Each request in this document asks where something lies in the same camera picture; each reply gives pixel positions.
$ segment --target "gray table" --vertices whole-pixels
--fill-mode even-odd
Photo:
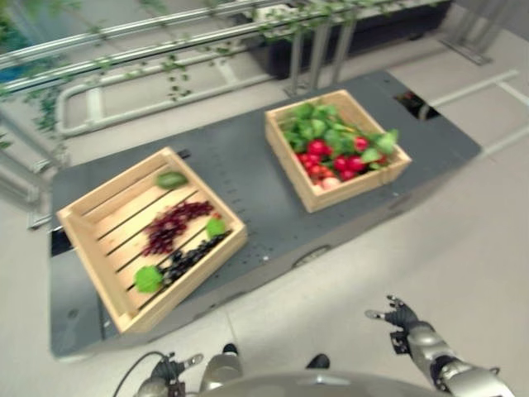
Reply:
[[[384,128],[401,132],[413,158],[394,183],[317,213],[307,213],[265,140],[263,111],[216,122],[60,171],[53,212],[164,146],[188,149],[188,164],[243,219],[248,244],[151,332],[118,335],[73,251],[50,258],[51,351],[56,356],[144,343],[171,332],[365,230],[413,207],[480,148],[443,116],[422,122],[393,97],[407,88],[375,72],[322,89],[349,90]],[[58,227],[56,218],[53,227]]]

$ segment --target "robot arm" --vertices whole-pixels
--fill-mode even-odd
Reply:
[[[509,388],[491,370],[465,362],[448,346],[429,323],[420,321],[401,299],[389,295],[393,311],[368,310],[368,318],[384,320],[399,331],[391,332],[397,354],[409,354],[415,365],[441,391],[457,397],[514,397]]]

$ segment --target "black planter box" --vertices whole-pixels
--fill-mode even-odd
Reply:
[[[355,36],[349,48],[349,55],[371,49],[390,41],[406,40],[421,37],[428,31],[436,29],[445,19],[453,0],[440,1],[437,4],[408,8],[390,15],[378,15],[361,19],[356,24]],[[240,23],[249,20],[237,16]],[[325,62],[330,62],[336,50],[340,27],[334,26],[329,35]],[[308,69],[312,53],[313,34],[305,36],[301,69]],[[292,44],[287,40],[266,43],[264,37],[258,36],[244,41],[250,48],[261,67],[277,79],[286,79],[290,75],[290,55]]]

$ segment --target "black cable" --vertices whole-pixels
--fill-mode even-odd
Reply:
[[[136,366],[138,364],[140,364],[143,360],[145,360],[148,356],[153,356],[153,355],[158,355],[158,356],[162,357],[163,361],[165,361],[166,363],[169,363],[169,358],[164,353],[152,351],[152,352],[148,352],[148,353],[144,354],[143,356],[138,358],[134,364],[132,364],[132,366],[128,369],[128,371],[122,377],[122,379],[120,380],[119,384],[117,385],[116,391],[114,391],[114,394],[112,395],[112,397],[117,397],[117,393],[119,393],[119,390],[123,386],[123,383],[125,382],[126,378],[131,374],[131,372],[136,368]]]

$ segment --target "red grapes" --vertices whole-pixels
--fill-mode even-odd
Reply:
[[[213,206],[208,202],[176,204],[165,213],[159,214],[146,228],[149,242],[143,249],[143,255],[169,254],[173,252],[175,237],[187,229],[186,223],[192,219],[209,215]]]

